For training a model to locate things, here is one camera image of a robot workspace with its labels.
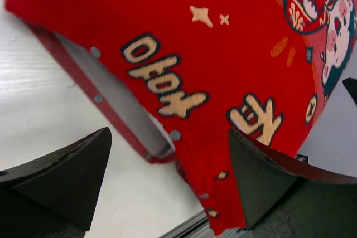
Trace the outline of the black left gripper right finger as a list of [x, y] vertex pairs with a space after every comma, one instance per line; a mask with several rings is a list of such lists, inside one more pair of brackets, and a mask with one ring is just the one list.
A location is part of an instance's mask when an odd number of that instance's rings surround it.
[[356, 237], [356, 178], [309, 165], [228, 131], [230, 159], [254, 237]]

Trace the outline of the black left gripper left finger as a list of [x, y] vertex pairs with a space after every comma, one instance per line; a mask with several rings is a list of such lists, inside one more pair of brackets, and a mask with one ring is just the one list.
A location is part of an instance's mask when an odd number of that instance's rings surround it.
[[111, 146], [112, 135], [105, 127], [1, 171], [1, 237], [84, 237]]

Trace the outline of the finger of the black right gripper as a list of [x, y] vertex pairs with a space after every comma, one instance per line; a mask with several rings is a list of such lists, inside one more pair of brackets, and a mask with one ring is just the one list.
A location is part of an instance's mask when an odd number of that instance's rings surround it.
[[348, 93], [350, 94], [355, 105], [357, 105], [357, 79], [349, 77], [344, 79], [342, 83], [345, 86]]

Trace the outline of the white pillow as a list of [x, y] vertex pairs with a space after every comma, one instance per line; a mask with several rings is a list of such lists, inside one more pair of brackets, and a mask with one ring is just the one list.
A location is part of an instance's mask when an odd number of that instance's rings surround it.
[[170, 139], [159, 130], [155, 119], [129, 89], [99, 62], [102, 53], [97, 47], [85, 49], [60, 34], [56, 37], [144, 149], [160, 159], [174, 152]]

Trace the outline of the red printed pillowcase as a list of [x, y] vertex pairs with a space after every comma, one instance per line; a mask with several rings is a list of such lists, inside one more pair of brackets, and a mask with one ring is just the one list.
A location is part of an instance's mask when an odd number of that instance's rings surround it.
[[228, 149], [237, 128], [295, 156], [356, 42], [356, 0], [5, 0], [100, 52], [163, 126], [215, 234], [247, 227]]

